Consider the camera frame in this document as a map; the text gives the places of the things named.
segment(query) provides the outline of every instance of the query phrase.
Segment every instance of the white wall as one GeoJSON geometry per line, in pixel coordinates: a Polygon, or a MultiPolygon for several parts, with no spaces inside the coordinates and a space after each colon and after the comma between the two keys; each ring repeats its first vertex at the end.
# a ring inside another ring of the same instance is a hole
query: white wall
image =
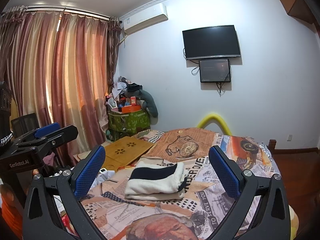
{"type": "MultiPolygon", "coordinates": [[[[279,0],[167,0],[169,20],[130,35],[120,47],[120,75],[143,85],[159,118],[152,128],[194,127],[220,114],[233,135],[277,148],[316,147],[320,135],[320,49],[316,34],[289,17],[279,0]],[[220,97],[191,75],[182,31],[235,25],[242,58],[220,97]],[[293,134],[287,142],[288,134],[293,134]]],[[[207,129],[220,131],[216,124],[207,129]]]]}

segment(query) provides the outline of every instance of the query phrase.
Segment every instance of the curtain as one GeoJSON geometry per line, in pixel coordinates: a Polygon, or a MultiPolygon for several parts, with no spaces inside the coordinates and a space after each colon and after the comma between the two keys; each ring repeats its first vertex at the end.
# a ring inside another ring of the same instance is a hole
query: curtain
{"type": "Polygon", "coordinates": [[[105,95],[116,70],[119,20],[63,13],[57,31],[59,12],[21,12],[16,18],[0,25],[0,77],[9,83],[20,116],[36,113],[40,126],[78,128],[77,139],[58,149],[61,164],[74,166],[73,155],[105,141],[105,95]]]}

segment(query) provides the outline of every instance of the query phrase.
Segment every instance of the folded sweater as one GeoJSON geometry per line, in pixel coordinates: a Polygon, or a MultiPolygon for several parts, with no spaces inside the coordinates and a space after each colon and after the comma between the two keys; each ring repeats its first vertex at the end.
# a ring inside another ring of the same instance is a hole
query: folded sweater
{"type": "Polygon", "coordinates": [[[181,199],[184,197],[187,174],[182,162],[163,167],[141,161],[132,171],[125,197],[153,201],[181,199]]]}

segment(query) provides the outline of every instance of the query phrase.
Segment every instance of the yellow foam tube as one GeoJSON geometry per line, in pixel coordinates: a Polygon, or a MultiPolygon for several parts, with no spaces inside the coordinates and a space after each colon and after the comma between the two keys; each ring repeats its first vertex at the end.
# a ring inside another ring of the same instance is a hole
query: yellow foam tube
{"type": "Polygon", "coordinates": [[[201,120],[201,122],[197,125],[197,127],[204,128],[207,122],[209,122],[211,119],[216,120],[220,124],[223,134],[230,135],[230,136],[232,135],[227,123],[218,114],[208,114],[204,119],[201,120]]]}

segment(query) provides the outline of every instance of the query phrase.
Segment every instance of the bed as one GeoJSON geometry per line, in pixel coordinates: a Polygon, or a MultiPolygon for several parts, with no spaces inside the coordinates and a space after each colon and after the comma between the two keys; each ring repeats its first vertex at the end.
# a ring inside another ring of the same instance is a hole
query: bed
{"type": "MultiPolygon", "coordinates": [[[[234,202],[209,163],[208,150],[213,145],[218,145],[241,169],[250,169],[257,176],[280,173],[268,148],[250,137],[227,136],[199,128],[167,133],[147,131],[137,137],[156,141],[139,161],[161,166],[184,163],[189,171],[185,197],[162,202],[127,200],[124,189],[134,165],[118,170],[111,179],[92,188],[81,201],[107,239],[206,239],[234,202]]],[[[237,235],[247,230],[259,198],[255,197],[237,235]]],[[[290,216],[293,239],[299,221],[292,208],[290,216]]]]}

